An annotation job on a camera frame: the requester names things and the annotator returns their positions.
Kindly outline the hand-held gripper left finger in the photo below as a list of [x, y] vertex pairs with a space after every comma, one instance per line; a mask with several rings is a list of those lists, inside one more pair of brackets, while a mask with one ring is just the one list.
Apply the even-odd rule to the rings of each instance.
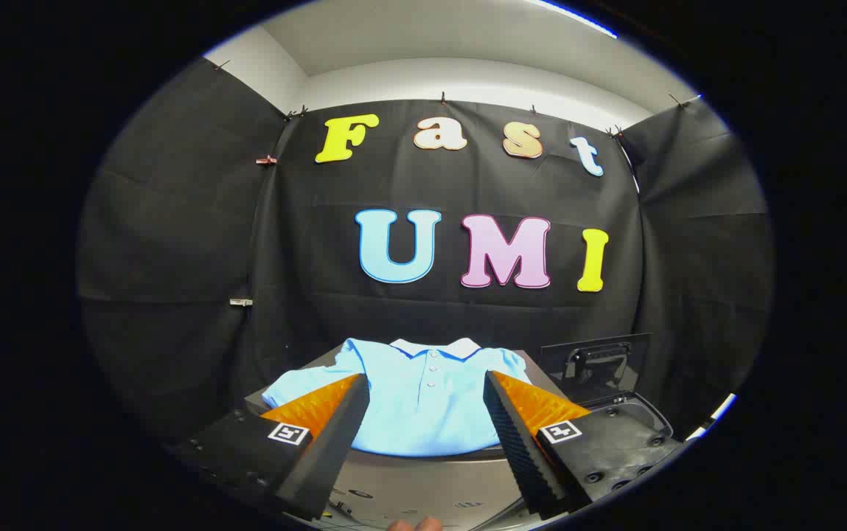
[[357, 373], [262, 414], [227, 414], [172, 453], [247, 505], [318, 520], [367, 406], [367, 377]]

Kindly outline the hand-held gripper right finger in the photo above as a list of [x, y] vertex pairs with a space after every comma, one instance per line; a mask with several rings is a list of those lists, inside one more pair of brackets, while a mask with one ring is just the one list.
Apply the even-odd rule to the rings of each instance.
[[544, 520], [625, 494], [686, 446], [639, 404], [588, 409], [498, 371], [485, 373], [484, 403], [525, 507]]

